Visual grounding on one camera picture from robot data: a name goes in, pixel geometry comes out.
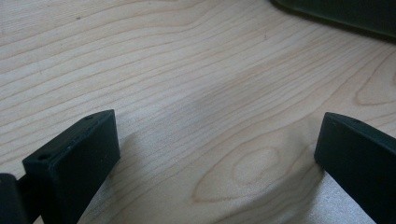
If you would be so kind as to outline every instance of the light wooden table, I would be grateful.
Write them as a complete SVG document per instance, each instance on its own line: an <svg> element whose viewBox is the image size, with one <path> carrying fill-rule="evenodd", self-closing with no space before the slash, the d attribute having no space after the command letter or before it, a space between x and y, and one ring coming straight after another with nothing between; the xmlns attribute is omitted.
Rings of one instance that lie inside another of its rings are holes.
<svg viewBox="0 0 396 224"><path fill-rule="evenodd" d="M0 22L1 172L116 110L80 223L373 222L313 151L326 111L396 135L395 45L267 0L5 0Z"/></svg>

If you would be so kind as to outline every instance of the black plastic piece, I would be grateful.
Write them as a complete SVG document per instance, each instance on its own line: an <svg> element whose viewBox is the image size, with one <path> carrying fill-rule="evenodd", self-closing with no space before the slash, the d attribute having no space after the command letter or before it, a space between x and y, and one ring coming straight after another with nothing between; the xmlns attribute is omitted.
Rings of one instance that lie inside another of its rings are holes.
<svg viewBox="0 0 396 224"><path fill-rule="evenodd" d="M273 0L322 19L396 37L395 0Z"/></svg>
<svg viewBox="0 0 396 224"><path fill-rule="evenodd" d="M326 113L315 160L376 223L396 223L396 139Z"/></svg>
<svg viewBox="0 0 396 224"><path fill-rule="evenodd" d="M23 204L15 211L28 222L12 223L33 222L39 215L45 223L77 223L119 159L114 111L90 115L24 159L26 175L18 181L18 190L0 190L20 196L12 203L0 198L0 204L7 209Z"/></svg>
<svg viewBox="0 0 396 224"><path fill-rule="evenodd" d="M28 223L15 176L0 174L0 223Z"/></svg>

